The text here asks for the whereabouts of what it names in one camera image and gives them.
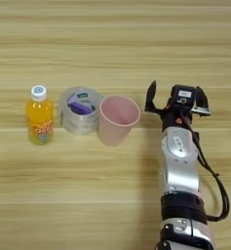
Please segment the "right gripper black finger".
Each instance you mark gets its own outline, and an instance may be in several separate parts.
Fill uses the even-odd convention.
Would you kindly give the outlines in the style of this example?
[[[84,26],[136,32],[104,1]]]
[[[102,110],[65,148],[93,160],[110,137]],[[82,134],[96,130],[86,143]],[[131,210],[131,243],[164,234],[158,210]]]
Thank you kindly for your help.
[[[208,108],[209,102],[202,88],[196,87],[196,106],[202,108]]]
[[[154,97],[156,94],[156,81],[153,81],[146,93],[146,102],[145,102],[145,109],[146,110],[154,110],[155,105],[153,103]]]

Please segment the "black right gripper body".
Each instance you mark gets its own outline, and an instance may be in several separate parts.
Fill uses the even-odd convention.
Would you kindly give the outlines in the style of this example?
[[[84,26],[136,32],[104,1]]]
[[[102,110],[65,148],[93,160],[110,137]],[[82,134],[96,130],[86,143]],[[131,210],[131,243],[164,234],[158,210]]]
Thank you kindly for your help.
[[[162,130],[165,131],[169,127],[179,127],[188,129],[192,123],[192,115],[210,116],[212,112],[203,107],[193,106],[192,108],[184,106],[167,105],[163,109],[157,108],[153,103],[145,105],[145,111],[156,113],[162,120]]]

